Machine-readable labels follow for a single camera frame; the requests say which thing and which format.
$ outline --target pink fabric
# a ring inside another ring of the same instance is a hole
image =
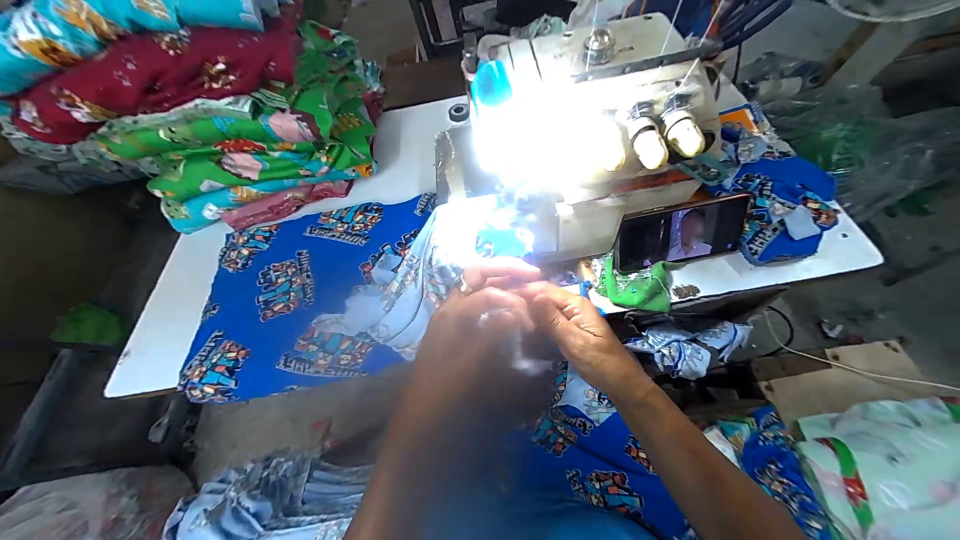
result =
[[[353,181],[350,180],[300,185],[257,199],[239,209],[226,211],[220,218],[235,231],[241,231],[247,227],[282,219],[307,203],[346,197],[351,187]]]

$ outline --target hand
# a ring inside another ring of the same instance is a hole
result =
[[[601,392],[623,395],[638,382],[652,382],[589,299],[548,282],[530,283],[516,293],[530,303],[538,328]]]
[[[455,289],[437,308],[420,342],[413,390],[445,403],[489,382],[511,358],[503,343],[534,329],[526,301],[502,288],[540,278],[540,270],[519,258],[490,258],[464,271],[473,292]]]

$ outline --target red fabric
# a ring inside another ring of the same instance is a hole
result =
[[[115,117],[292,83],[301,50],[290,16],[267,21],[264,33],[194,27],[125,37],[18,96],[13,123],[36,139],[72,144]]]
[[[282,219],[299,210],[303,205],[314,201],[346,197],[352,187],[353,181],[350,180],[299,185],[273,195],[267,195],[262,199],[247,203],[239,209],[226,211],[220,216],[220,219],[223,219],[235,231],[241,231],[247,227]]]

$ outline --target person on phone screen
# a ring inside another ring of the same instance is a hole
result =
[[[712,246],[704,241],[707,215],[702,209],[690,209],[680,218],[680,233],[670,242],[670,251],[667,260],[683,260],[685,258],[709,255]]]

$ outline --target bright light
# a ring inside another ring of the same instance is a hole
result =
[[[626,160],[612,118],[556,95],[536,100],[515,95],[498,107],[481,108],[472,128],[480,166],[520,191],[589,184]]]

